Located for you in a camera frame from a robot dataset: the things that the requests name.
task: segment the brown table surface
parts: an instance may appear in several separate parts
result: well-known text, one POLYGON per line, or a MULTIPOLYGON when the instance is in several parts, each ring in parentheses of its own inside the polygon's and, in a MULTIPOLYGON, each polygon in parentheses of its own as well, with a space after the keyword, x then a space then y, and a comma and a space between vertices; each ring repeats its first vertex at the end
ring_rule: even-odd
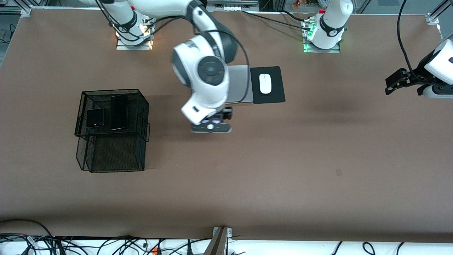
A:
MULTIPOLYGON (((281 67, 286 93, 285 103, 235 107, 225 135, 190 133, 179 110, 190 93, 169 60, 193 36, 188 22, 157 33, 151 51, 117 51, 96 10, 20 19, 0 69, 0 217, 36 219, 55 235, 196 238, 228 225, 244 239, 453 240, 453 101, 416 88, 385 95, 385 78, 406 67, 396 16, 352 16, 341 54, 303 53, 298 29, 214 16, 252 67, 281 67), (151 105, 147 170, 82 172, 80 94, 122 88, 151 105)), ((440 40, 423 16, 404 16, 401 30, 413 66, 440 40)), ((244 63, 238 51, 233 64, 244 63)))

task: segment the black smartphone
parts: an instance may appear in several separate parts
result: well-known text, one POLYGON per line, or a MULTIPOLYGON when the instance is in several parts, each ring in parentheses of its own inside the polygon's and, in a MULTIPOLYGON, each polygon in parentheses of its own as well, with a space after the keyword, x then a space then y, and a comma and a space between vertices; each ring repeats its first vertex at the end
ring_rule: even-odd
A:
POLYGON ((127 128, 127 95, 112 96, 110 110, 111 129, 127 128))
POLYGON ((104 126, 104 108, 87 110, 87 128, 104 126))

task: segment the mouse pad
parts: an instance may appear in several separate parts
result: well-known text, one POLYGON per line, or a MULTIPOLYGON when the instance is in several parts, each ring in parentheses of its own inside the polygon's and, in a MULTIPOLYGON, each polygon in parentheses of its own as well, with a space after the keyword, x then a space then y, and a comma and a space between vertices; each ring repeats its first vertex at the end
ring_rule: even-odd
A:
POLYGON ((282 103, 286 101, 283 90, 283 80, 280 66, 250 68, 252 81, 253 103, 282 103), (270 75, 272 90, 269 94, 260 91, 260 74, 270 75))

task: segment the black mesh basket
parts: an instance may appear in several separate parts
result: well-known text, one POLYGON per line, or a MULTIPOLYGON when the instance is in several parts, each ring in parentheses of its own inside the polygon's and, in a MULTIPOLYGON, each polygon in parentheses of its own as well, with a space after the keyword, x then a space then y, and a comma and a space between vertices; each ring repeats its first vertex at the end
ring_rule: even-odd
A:
POLYGON ((82 92, 75 130, 80 168, 90 172, 143 171, 148 113, 149 103, 138 89, 82 92), (127 96, 127 126, 112 130, 111 98, 119 95, 127 96), (103 123, 88 127, 87 111, 94 109, 104 109, 103 123))

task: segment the white computer mouse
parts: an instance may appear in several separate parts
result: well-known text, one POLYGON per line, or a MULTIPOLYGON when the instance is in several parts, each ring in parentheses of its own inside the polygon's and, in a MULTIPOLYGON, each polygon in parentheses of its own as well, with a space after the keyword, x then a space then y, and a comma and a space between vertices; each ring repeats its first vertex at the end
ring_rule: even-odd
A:
POLYGON ((269 94, 272 91, 272 82, 270 75, 260 74, 260 91, 263 94, 269 94))

